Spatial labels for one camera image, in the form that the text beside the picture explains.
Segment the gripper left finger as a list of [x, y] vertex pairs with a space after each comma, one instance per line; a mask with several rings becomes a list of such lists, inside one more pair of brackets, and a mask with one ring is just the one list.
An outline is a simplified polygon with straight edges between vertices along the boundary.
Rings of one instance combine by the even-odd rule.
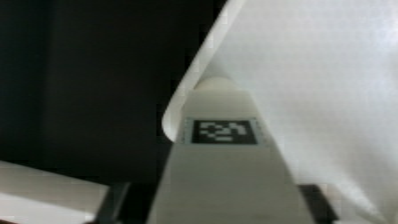
[[146, 224], [155, 193], [153, 183], [114, 183], [94, 220], [85, 224]]

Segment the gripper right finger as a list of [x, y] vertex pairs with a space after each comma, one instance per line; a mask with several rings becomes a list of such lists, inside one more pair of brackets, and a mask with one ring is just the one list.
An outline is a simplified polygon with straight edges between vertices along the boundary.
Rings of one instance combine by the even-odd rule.
[[314, 224], [334, 224], [339, 220], [325, 194], [314, 184], [298, 186]]

